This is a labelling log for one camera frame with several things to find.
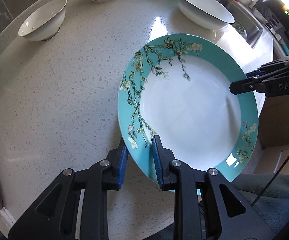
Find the stainless steel sink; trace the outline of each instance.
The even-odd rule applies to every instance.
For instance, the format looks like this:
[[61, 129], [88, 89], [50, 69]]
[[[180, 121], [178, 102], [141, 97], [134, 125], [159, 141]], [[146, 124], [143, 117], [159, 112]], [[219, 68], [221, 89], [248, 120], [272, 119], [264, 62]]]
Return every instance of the stainless steel sink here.
[[237, 2], [231, 0], [220, 0], [219, 2], [231, 12], [235, 21], [244, 27], [247, 34], [245, 40], [254, 48], [263, 32], [263, 26], [255, 19], [251, 12], [247, 11], [247, 9], [240, 6]]

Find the bolt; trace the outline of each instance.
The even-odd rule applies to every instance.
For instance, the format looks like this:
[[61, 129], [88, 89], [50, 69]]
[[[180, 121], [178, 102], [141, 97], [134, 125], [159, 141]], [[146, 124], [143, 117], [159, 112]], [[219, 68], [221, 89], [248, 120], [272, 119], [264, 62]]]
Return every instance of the bolt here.
[[106, 166], [108, 166], [109, 164], [110, 164], [110, 162], [109, 162], [108, 160], [102, 160], [102, 161], [100, 161], [100, 165], [101, 165], [101, 166], [106, 167]]
[[178, 167], [178, 166], [181, 165], [181, 162], [180, 162], [179, 160], [173, 160], [173, 161], [171, 162], [171, 164], [172, 164], [173, 166]]
[[72, 169], [65, 169], [63, 171], [63, 175], [65, 175], [65, 176], [70, 176], [71, 174], [72, 174]]
[[217, 169], [215, 169], [215, 168], [212, 168], [212, 169], [209, 169], [209, 173], [212, 175], [212, 176], [216, 176], [216, 175], [218, 175], [218, 170]]

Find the wire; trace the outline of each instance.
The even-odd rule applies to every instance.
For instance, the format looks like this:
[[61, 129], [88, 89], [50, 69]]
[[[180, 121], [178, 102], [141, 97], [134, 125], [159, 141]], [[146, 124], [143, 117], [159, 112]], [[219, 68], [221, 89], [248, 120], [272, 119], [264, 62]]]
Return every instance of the wire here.
[[283, 169], [283, 167], [286, 165], [286, 163], [289, 160], [289, 155], [286, 158], [286, 160], [284, 161], [284, 163], [281, 165], [281, 167], [279, 168], [279, 170], [276, 172], [276, 174], [273, 175], [272, 179], [268, 182], [268, 184], [263, 188], [263, 190], [261, 190], [261, 192], [259, 193], [259, 195], [255, 198], [255, 200], [252, 202], [251, 206], [253, 207], [254, 204], [259, 200], [259, 198], [263, 195], [263, 193], [267, 190], [267, 188], [271, 185], [271, 183], [274, 181], [274, 179], [278, 176], [278, 174], [280, 173], [280, 171]]

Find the quartz countertop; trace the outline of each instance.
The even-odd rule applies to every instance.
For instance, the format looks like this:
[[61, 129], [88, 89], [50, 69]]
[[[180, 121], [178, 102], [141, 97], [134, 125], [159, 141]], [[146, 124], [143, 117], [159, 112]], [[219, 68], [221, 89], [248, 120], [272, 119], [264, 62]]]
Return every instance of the quartz countertop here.
[[[70, 0], [49, 41], [17, 37], [0, 55], [0, 186], [17, 219], [65, 168], [86, 169], [120, 140], [117, 95], [123, 71], [148, 41], [169, 33], [206, 38], [249, 72], [270, 62], [264, 31], [254, 49], [229, 25], [211, 31], [177, 0]], [[264, 95], [256, 93], [258, 112]], [[110, 239], [143, 239], [173, 222], [174, 195], [159, 191], [129, 157], [125, 183], [108, 192]]]

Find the plate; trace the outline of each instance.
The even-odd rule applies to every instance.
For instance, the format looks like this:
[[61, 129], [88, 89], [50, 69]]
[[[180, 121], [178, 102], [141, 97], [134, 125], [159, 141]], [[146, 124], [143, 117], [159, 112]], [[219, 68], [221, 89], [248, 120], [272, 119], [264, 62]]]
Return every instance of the plate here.
[[232, 57], [197, 36], [170, 34], [140, 48], [118, 92], [121, 134], [140, 169], [157, 182], [151, 139], [158, 134], [176, 159], [235, 179], [252, 155], [258, 128], [253, 92], [229, 90], [244, 78]]

